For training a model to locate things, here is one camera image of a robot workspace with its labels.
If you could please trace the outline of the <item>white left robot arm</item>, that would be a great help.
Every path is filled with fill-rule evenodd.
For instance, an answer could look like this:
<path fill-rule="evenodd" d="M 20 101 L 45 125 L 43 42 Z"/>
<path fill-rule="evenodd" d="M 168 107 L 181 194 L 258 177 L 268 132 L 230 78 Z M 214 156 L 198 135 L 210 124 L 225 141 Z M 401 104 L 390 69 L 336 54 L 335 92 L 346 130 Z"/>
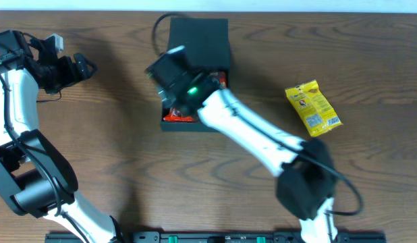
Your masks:
<path fill-rule="evenodd" d="M 54 221 L 83 242 L 123 242 L 118 222 L 78 190 L 69 161 L 39 129 L 38 92 L 54 101 L 91 78 L 96 65 L 63 54 L 63 39 L 0 32 L 0 197 L 17 215 Z"/>

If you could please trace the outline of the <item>yellow snack bag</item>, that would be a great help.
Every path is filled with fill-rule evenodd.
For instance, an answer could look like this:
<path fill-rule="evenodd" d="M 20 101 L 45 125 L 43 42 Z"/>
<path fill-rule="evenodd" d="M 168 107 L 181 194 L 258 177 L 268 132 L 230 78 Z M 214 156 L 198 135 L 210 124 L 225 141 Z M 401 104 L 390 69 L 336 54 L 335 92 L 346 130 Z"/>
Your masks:
<path fill-rule="evenodd" d="M 342 125 L 338 114 L 322 94 L 316 80 L 286 88 L 285 95 L 312 137 L 320 136 Z"/>

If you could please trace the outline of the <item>black storage box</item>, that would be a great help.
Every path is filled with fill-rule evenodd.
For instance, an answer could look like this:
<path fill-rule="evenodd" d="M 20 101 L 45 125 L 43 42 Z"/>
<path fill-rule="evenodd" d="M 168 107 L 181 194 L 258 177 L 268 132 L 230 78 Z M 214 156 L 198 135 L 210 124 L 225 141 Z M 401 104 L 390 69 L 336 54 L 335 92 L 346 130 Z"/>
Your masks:
<path fill-rule="evenodd" d="M 171 19 L 168 49 L 183 45 L 191 66 L 209 72 L 230 70 L 231 51 L 228 38 L 228 20 L 225 18 Z"/>

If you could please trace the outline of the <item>red Hacks candy bag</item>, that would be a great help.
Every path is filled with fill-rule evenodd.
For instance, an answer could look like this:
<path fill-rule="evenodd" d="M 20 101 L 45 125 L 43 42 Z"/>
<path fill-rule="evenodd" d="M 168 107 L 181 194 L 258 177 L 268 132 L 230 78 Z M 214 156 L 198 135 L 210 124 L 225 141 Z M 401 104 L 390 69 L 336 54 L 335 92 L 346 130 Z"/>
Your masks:
<path fill-rule="evenodd" d="M 170 108 L 167 115 L 163 117 L 164 122 L 184 122 L 184 123 L 196 123 L 198 121 L 197 118 L 194 118 L 189 115 L 184 115 L 181 111 L 177 110 L 176 108 Z"/>

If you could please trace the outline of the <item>red Hello Panda box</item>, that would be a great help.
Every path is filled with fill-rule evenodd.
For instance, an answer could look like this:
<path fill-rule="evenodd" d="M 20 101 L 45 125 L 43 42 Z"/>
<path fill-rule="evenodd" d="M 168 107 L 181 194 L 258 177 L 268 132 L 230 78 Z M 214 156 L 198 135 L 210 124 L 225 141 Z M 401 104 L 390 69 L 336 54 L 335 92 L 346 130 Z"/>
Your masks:
<path fill-rule="evenodd" d="M 227 88 L 227 74 L 223 71 L 211 72 L 211 80 L 219 85 L 222 89 Z"/>

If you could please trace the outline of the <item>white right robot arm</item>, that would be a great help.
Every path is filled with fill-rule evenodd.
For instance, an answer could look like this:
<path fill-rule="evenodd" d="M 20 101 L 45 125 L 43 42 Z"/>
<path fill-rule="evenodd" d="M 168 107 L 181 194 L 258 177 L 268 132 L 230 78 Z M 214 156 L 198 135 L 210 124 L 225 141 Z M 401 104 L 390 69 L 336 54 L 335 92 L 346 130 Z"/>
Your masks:
<path fill-rule="evenodd" d="M 340 174 L 326 146 L 274 126 L 208 74 L 157 79 L 164 101 L 196 115 L 255 156 L 276 179 L 278 201 L 300 221 L 304 242 L 334 242 L 334 193 Z"/>

